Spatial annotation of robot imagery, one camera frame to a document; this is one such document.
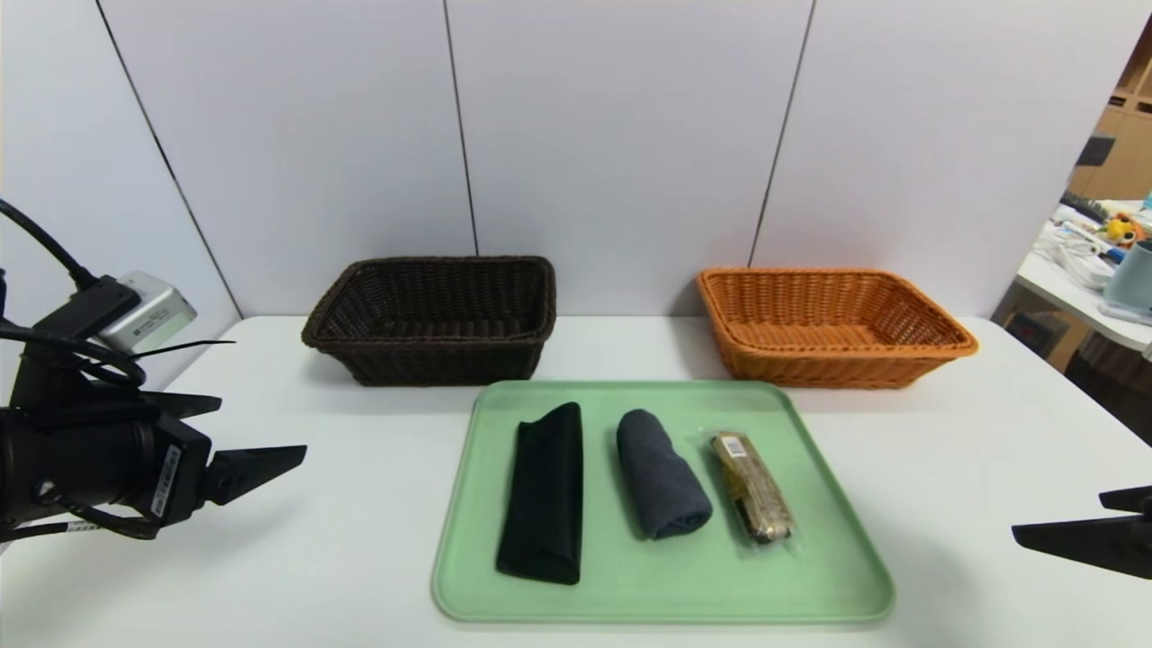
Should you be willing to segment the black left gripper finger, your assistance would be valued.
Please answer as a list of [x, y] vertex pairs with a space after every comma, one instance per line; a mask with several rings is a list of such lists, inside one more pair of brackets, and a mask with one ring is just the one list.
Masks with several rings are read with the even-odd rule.
[[222, 405], [222, 398], [214, 395], [141, 392], [139, 397], [141, 421], [158, 421], [161, 416], [192, 419], [194, 416], [219, 410]]
[[200, 506], [223, 506], [303, 464], [306, 445], [219, 451], [200, 480]]

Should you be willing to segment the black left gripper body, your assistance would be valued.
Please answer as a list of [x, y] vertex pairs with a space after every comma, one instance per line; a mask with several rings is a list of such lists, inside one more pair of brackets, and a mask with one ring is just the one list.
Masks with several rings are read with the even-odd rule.
[[3, 412], [3, 527], [71, 514], [99, 527], [191, 517], [211, 440], [180, 419], [45, 425]]

